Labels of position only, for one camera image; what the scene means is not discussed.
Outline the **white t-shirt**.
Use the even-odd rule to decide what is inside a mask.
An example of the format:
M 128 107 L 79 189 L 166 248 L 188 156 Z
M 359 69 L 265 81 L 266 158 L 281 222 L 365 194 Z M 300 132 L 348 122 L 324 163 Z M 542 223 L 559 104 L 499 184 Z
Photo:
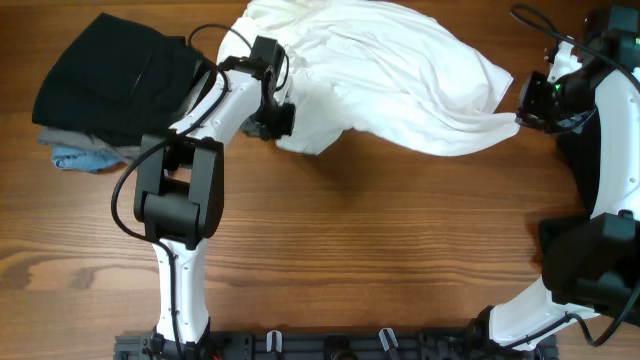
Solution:
M 289 57 L 296 106 L 281 149 L 318 155 L 346 130 L 436 156 L 460 156 L 517 134 L 498 105 L 513 78 L 435 19 L 383 1 L 252 1 L 217 58 L 256 36 Z

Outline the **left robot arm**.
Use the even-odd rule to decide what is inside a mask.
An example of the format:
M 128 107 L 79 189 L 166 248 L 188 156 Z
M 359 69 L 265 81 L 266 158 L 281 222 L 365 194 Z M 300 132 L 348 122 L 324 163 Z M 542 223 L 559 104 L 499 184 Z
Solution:
M 150 334 L 117 359 L 212 359 L 205 300 L 205 255 L 224 208 L 224 151 L 237 132 L 262 140 L 291 135 L 295 107 L 280 72 L 288 65 L 274 39 L 256 37 L 246 57 L 217 65 L 220 78 L 166 135 L 141 142 L 134 216 L 156 253 L 161 313 Z

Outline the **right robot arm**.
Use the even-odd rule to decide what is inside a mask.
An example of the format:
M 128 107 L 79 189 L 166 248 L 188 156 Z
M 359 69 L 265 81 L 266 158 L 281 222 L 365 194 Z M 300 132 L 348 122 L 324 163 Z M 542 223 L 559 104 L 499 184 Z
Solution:
M 459 342 L 467 356 L 540 356 L 559 330 L 607 316 L 586 339 L 598 347 L 639 322 L 639 12 L 596 9 L 581 40 L 529 5 L 511 14 L 555 41 L 549 71 L 522 87 L 516 120 L 555 136 L 585 211 L 540 223 L 541 277 L 470 322 Z

